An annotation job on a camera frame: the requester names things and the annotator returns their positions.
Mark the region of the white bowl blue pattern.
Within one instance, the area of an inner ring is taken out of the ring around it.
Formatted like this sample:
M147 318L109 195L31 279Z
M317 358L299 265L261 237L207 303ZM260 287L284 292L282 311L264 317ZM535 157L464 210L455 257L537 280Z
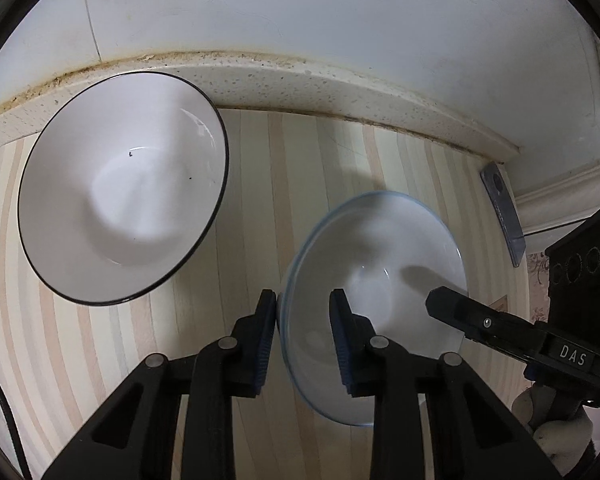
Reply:
M428 294L464 294L460 248L427 206L406 194L355 196L317 223L289 266L278 302L284 361L302 399L348 426L372 426L374 402L352 398L341 381L329 323L329 295L344 290L351 310L416 356L460 351L464 336L432 318Z

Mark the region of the white bowl black rim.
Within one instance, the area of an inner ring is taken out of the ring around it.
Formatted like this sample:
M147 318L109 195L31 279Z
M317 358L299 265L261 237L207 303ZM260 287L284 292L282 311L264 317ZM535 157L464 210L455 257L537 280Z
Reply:
M196 252L229 169L223 119L191 82L159 72L96 82L31 148L18 193L23 253L46 287L75 304L144 296Z

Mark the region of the striped cat table mat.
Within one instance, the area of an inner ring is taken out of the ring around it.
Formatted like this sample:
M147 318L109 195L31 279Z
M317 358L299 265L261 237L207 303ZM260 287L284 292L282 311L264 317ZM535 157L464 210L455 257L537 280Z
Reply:
M227 110L223 120L230 176L211 230L173 278L110 308L70 304L34 275L17 224L34 137L0 148L0 384L34 478L141 359L188 356L227 334L262 289L282 286L324 214L361 193L426 204L460 248L471 296L529 315L527 270L510 262L481 157L337 119Z

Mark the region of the blue smartphone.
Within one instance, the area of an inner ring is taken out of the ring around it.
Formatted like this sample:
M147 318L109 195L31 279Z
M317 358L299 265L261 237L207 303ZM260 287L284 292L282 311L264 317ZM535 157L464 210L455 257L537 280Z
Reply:
M526 252L526 240L505 179L495 162L489 162L481 169L480 178L498 217L512 265L519 268Z

